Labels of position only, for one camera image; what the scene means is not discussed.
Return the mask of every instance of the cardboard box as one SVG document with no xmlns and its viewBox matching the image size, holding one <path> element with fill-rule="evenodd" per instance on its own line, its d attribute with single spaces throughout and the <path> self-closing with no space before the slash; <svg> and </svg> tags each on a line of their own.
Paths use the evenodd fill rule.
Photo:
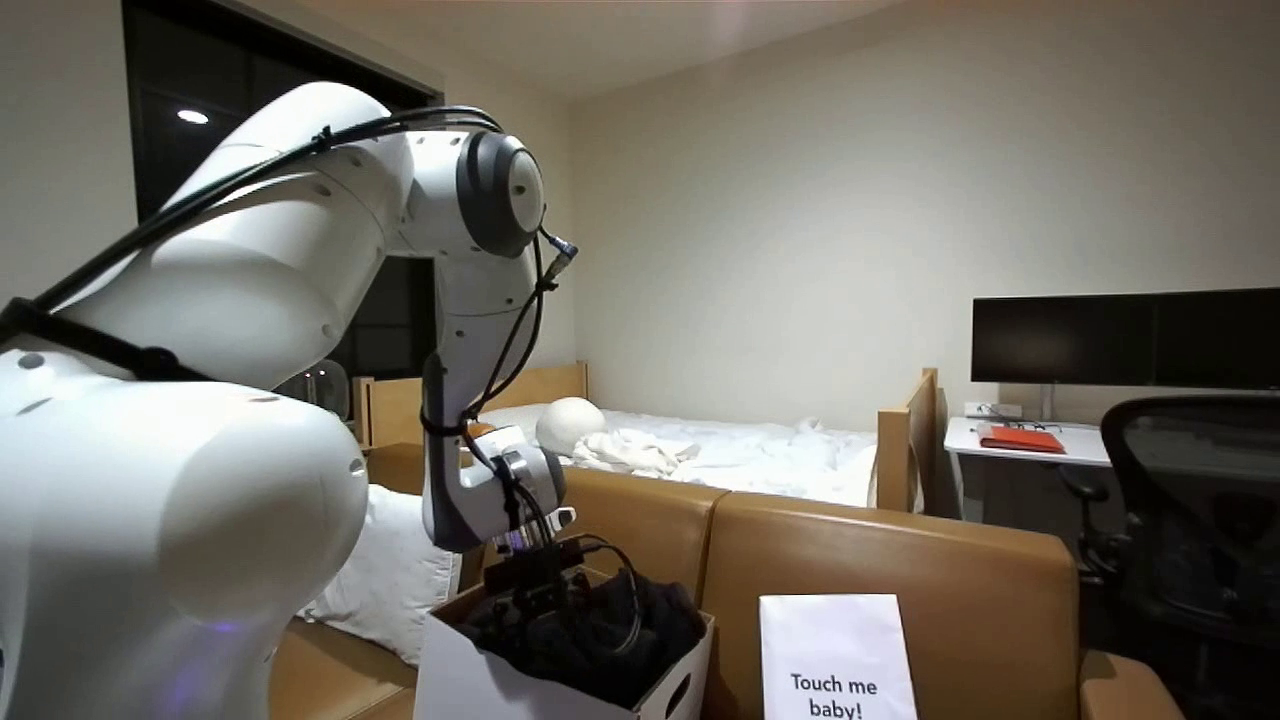
<svg viewBox="0 0 1280 720">
<path fill-rule="evenodd" d="M 508 660 L 480 653 L 442 614 L 423 625 L 415 720 L 700 720 L 716 622 L 636 709 L 585 695 L 557 681 L 517 674 Z"/>
</svg>

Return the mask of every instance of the red object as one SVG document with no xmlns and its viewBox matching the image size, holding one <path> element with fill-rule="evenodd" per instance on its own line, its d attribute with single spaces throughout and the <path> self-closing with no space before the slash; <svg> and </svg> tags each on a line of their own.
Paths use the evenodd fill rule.
<svg viewBox="0 0 1280 720">
<path fill-rule="evenodd" d="M 1063 444 L 1043 427 L 997 425 L 979 435 L 984 450 L 1019 450 L 1019 452 L 1063 452 Z"/>
</svg>

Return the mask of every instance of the pillow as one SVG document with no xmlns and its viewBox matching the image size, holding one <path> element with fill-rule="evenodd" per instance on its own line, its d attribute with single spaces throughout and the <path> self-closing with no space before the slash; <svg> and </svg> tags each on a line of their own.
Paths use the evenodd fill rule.
<svg viewBox="0 0 1280 720">
<path fill-rule="evenodd" d="M 537 419 L 537 444 L 549 452 L 573 456 L 577 440 L 603 427 L 603 412 L 585 398 L 561 398 Z"/>
<path fill-rule="evenodd" d="M 420 497 L 369 483 L 364 533 L 350 564 L 296 615 L 375 641 L 415 664 L 427 614 L 460 585 L 460 558 L 427 540 L 420 505 Z"/>
</svg>

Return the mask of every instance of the beige couch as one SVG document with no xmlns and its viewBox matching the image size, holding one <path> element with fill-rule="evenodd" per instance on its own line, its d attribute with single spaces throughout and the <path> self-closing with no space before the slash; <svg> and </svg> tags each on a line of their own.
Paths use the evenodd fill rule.
<svg viewBox="0 0 1280 720">
<path fill-rule="evenodd" d="M 763 591 L 897 591 L 921 715 L 1180 715 L 1137 660 L 1079 650 L 1076 570 L 1059 540 L 1012 527 L 573 474 L 582 533 L 679 580 L 716 615 L 706 715 L 760 715 Z M 414 669 L 296 625 L 271 715 L 407 715 Z"/>
</svg>

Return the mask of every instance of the ceiling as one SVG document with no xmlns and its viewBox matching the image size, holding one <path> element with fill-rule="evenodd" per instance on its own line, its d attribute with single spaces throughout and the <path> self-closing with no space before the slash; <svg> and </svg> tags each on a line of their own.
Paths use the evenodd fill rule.
<svg viewBox="0 0 1280 720">
<path fill-rule="evenodd" d="M 585 99 L 713 64 L 897 0 L 296 0 L 375 42 L 445 42 Z"/>
</svg>

